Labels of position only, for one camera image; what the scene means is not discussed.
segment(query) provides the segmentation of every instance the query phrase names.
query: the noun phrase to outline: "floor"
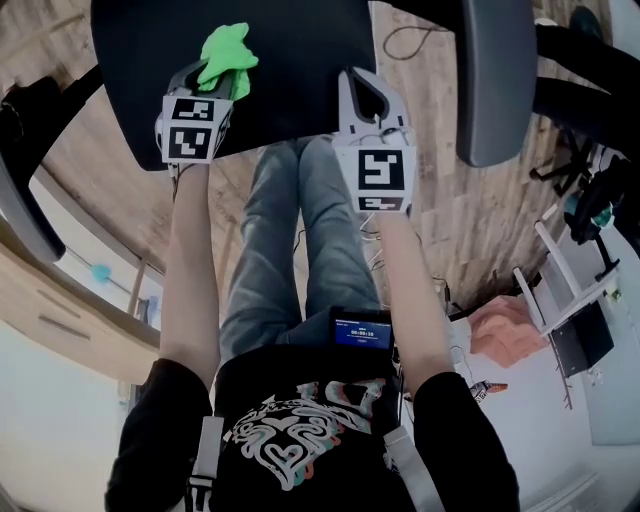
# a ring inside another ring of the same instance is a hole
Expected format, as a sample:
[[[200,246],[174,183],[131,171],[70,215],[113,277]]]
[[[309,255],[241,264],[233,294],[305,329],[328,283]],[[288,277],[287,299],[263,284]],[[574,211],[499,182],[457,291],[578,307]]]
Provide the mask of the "floor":
[[[589,6],[609,36],[606,0],[535,0],[536,15],[567,24],[577,4]],[[0,59],[0,85],[31,83],[45,74],[68,84],[95,65],[89,22],[89,0],[8,0],[0,9],[0,47],[10,48],[52,21],[83,12],[85,18]],[[384,36],[406,24],[427,25],[386,4],[373,4],[380,73],[407,101],[419,146],[419,187],[412,222],[420,235],[435,276],[447,280],[451,299],[471,307],[512,286],[519,266],[531,276],[543,256],[533,223],[555,201],[548,184],[532,182],[532,167],[552,165],[557,131],[546,119],[532,116],[521,154],[490,169],[471,169],[456,158],[456,66],[454,37],[432,33],[410,61],[395,61],[382,52]],[[422,32],[404,31],[390,42],[398,54],[411,53]],[[571,78],[555,63],[541,61],[539,74]],[[242,247],[238,224],[248,197],[256,151],[214,161],[211,175],[213,251],[220,261],[226,233],[232,230],[229,264],[220,276],[228,288]],[[171,222],[171,187],[166,173],[138,168],[104,90],[98,91],[67,127],[43,167],[109,232],[160,270],[164,269]],[[558,213],[552,231],[561,224]],[[366,243],[368,258],[377,242]],[[371,259],[382,301],[386,298],[384,266]],[[296,278],[304,298],[304,243],[296,253]]]

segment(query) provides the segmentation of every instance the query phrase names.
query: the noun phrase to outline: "small screen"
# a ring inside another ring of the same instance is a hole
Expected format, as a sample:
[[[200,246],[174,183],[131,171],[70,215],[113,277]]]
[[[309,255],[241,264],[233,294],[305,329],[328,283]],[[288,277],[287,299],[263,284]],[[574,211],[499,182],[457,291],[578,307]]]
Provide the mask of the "small screen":
[[[389,349],[391,325],[361,320],[336,319],[336,343],[353,347]]]

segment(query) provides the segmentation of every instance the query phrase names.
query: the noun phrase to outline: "blue jeans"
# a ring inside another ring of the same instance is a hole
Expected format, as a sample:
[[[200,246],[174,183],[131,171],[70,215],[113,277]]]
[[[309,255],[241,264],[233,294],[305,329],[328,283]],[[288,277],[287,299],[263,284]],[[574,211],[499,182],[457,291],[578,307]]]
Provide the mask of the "blue jeans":
[[[309,258],[304,322],[293,273],[299,209]],[[270,344],[327,344],[332,306],[380,308],[329,136],[266,149],[253,177],[242,236],[220,335],[223,364]]]

